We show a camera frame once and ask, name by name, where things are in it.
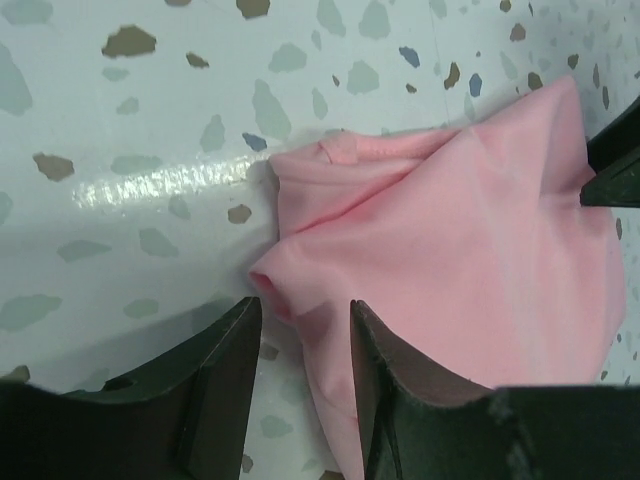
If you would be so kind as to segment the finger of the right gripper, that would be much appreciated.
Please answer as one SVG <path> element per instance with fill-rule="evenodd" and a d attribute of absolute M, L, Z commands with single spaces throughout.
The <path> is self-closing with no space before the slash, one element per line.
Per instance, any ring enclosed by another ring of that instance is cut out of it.
<path fill-rule="evenodd" d="M 587 142 L 589 166 L 595 173 L 639 146 L 639 104 L 637 97 L 614 121 Z"/>
<path fill-rule="evenodd" d="M 580 192 L 585 207 L 639 208 L 639 160 L 621 159 L 599 172 Z"/>

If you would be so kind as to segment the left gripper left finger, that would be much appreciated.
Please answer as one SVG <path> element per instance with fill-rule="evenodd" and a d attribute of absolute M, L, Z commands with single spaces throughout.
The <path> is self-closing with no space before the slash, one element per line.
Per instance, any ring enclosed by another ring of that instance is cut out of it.
<path fill-rule="evenodd" d="M 2 381 L 2 478 L 238 478 L 261 330 L 246 297 L 99 391 Z"/>

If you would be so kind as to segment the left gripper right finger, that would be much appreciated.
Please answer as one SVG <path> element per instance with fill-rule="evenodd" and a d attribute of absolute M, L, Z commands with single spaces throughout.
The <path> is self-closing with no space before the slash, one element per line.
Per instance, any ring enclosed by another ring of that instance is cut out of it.
<path fill-rule="evenodd" d="M 465 379 L 350 305 L 362 464 L 369 479 L 635 479 L 637 386 Z"/>

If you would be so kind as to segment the pink t shirt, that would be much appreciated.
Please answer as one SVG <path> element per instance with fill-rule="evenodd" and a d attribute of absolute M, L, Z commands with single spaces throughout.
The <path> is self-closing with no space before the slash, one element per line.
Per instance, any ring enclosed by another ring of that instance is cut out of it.
<path fill-rule="evenodd" d="M 341 132 L 272 156 L 278 242 L 250 269 L 302 343 L 314 404 L 348 479 L 364 475 L 350 304 L 485 387 L 593 382 L 626 312 L 607 208 L 583 207 L 573 78 L 461 129 Z"/>

